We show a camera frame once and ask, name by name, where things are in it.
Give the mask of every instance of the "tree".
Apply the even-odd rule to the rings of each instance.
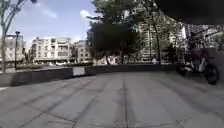
[[[163,14],[157,7],[155,0],[139,0],[138,4],[140,6],[139,12],[142,14],[142,22],[146,24],[145,30],[149,31],[152,36],[155,36],[156,40],[151,43],[152,47],[157,51],[157,59],[159,64],[161,64],[160,51],[167,46],[164,43],[170,43],[169,37],[171,34],[176,36],[176,42],[180,31],[179,23]]]
[[[140,16],[135,13],[134,0],[94,0],[96,13],[101,16],[90,17],[95,20],[87,33],[90,52],[95,58],[120,53],[121,63],[124,55],[139,51],[142,44],[136,29]]]
[[[0,24],[1,24],[1,55],[2,55],[2,72],[5,73],[5,39],[10,28],[13,18],[22,9],[27,0],[0,0]]]

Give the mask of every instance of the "low wall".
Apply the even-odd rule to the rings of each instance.
[[[175,65],[116,65],[74,67],[60,69],[46,69],[39,71],[25,71],[0,74],[0,86],[16,86],[26,83],[40,83],[51,80],[72,78],[74,76],[97,75],[114,72],[149,72],[149,71],[173,71]]]
[[[116,65],[85,67],[86,75],[113,72],[175,71],[175,65]]]
[[[73,68],[48,69],[0,74],[0,86],[15,86],[73,77]]]

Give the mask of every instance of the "street lamp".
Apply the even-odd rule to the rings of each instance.
[[[18,37],[19,37],[19,34],[20,32],[19,31],[16,31],[16,45],[15,45],[15,71],[16,71],[16,68],[17,68],[17,65],[16,65],[16,59],[17,59],[17,44],[18,44]]]

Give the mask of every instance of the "window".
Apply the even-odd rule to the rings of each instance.
[[[54,52],[51,52],[51,57],[54,58]]]
[[[40,58],[40,52],[38,52],[38,58]]]

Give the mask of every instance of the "gray ground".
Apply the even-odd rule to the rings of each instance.
[[[171,72],[115,73],[0,91],[1,128],[223,128],[224,88]]]

